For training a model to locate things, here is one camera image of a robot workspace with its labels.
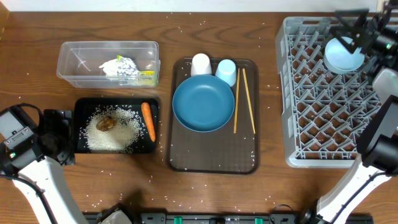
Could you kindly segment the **light blue bowl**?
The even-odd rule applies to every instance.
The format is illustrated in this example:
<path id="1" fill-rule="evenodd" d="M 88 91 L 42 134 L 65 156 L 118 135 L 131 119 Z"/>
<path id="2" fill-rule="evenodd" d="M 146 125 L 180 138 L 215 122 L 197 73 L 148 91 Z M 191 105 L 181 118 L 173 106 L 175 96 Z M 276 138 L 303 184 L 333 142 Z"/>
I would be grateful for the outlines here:
<path id="1" fill-rule="evenodd" d="M 329 40 L 325 46 L 323 62 L 333 73 L 344 74 L 355 71 L 362 66 L 364 60 L 365 55 L 361 53 L 361 48 L 357 48 L 351 54 L 337 38 Z"/>

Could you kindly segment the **brown food lump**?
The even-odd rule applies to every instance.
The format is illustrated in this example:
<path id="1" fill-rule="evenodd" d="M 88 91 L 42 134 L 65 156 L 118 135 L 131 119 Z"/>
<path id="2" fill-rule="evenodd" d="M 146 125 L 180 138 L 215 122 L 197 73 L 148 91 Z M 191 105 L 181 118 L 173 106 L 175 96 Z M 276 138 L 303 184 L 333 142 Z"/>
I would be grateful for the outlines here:
<path id="1" fill-rule="evenodd" d="M 112 116 L 105 116 L 103 119 L 97 122 L 96 129 L 102 132 L 109 131 L 115 127 L 117 119 Z"/>

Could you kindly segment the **pile of white rice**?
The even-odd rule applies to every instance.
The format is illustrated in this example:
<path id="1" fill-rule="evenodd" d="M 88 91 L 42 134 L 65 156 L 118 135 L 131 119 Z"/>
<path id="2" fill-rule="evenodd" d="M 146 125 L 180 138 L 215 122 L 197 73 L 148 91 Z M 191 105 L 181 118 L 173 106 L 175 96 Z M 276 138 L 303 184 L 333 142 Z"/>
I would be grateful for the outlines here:
<path id="1" fill-rule="evenodd" d="M 98 121 L 105 116 L 117 119 L 115 127 L 102 132 L 96 129 Z M 79 140 L 83 148 L 98 153 L 127 153 L 132 145 L 142 140 L 145 125 L 138 111 L 130 106 L 97 106 L 80 128 Z"/>

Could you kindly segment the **white napkin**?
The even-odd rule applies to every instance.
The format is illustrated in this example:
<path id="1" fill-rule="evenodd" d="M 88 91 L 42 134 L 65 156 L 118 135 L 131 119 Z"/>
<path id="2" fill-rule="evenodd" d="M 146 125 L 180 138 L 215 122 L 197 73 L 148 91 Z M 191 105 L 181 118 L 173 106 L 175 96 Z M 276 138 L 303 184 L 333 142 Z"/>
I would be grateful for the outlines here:
<path id="1" fill-rule="evenodd" d="M 99 69 L 108 80 L 118 80 L 118 64 L 118 59 L 112 59 L 100 65 Z"/>

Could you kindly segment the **foil wrapper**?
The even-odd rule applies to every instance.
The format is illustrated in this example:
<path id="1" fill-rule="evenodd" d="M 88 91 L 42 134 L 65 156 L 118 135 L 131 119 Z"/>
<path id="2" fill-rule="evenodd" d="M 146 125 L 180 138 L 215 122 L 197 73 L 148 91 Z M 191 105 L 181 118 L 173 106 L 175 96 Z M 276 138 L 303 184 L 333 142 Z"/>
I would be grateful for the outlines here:
<path id="1" fill-rule="evenodd" d="M 139 70 L 132 59 L 118 55 L 116 58 L 116 74 L 120 85 L 137 85 Z"/>

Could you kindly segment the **orange carrot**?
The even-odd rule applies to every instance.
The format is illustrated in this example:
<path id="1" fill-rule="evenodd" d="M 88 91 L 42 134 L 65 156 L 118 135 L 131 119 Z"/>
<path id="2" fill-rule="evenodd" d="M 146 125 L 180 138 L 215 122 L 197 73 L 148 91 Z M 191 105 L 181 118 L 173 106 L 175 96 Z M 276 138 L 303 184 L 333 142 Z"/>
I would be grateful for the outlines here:
<path id="1" fill-rule="evenodd" d="M 155 135 L 155 127 L 154 127 L 154 122 L 152 119 L 152 111 L 150 108 L 150 104 L 148 102 L 143 102 L 141 104 L 141 111 L 142 115 L 147 127 L 147 132 L 149 133 L 150 139 L 152 142 L 155 142 L 156 135 Z"/>

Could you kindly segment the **yellow green snack packet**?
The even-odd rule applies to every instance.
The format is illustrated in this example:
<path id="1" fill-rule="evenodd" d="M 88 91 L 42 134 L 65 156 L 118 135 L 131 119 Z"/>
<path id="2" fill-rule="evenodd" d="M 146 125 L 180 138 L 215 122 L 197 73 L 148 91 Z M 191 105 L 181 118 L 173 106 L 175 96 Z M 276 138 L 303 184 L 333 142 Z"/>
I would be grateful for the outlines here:
<path id="1" fill-rule="evenodd" d="M 139 71 L 137 84 L 139 86 L 157 86 L 158 80 L 155 71 Z"/>

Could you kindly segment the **dark blue plate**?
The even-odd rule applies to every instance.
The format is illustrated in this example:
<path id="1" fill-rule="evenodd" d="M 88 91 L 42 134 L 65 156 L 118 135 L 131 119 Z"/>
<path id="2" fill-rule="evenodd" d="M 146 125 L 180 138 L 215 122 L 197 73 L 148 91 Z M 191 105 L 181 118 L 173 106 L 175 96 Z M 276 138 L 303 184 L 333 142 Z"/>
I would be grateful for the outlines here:
<path id="1" fill-rule="evenodd" d="M 208 133 L 223 127 L 232 117 L 235 97 L 230 86 L 218 77 L 190 77 L 176 88 L 172 109 L 187 129 Z"/>

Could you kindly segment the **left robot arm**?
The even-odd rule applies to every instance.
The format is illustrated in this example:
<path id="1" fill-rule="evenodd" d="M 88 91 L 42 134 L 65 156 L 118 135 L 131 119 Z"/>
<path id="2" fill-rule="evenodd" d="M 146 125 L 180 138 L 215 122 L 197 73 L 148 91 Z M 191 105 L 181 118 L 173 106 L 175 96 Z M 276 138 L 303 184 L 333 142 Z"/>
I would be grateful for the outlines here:
<path id="1" fill-rule="evenodd" d="M 39 111 L 39 122 L 24 111 L 27 104 L 1 111 L 1 177 L 11 180 L 30 203 L 40 223 L 133 223 L 119 203 L 109 210 L 82 212 L 67 186 L 64 165 L 75 163 L 70 111 Z"/>

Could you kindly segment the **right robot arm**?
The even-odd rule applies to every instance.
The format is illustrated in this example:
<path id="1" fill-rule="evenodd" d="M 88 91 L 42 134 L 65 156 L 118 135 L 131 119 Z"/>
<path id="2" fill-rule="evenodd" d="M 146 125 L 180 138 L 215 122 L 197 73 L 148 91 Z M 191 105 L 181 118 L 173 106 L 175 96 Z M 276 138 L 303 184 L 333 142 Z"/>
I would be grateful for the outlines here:
<path id="1" fill-rule="evenodd" d="M 397 175 L 397 32 L 388 28 L 397 1 L 380 1 L 368 19 L 367 9 L 352 10 L 355 22 L 337 11 L 338 26 L 325 47 L 324 62 L 334 73 L 356 70 L 370 56 L 367 75 L 382 106 L 357 143 L 358 156 L 343 178 L 316 201 L 301 223 L 345 223 L 355 207 L 377 186 Z"/>

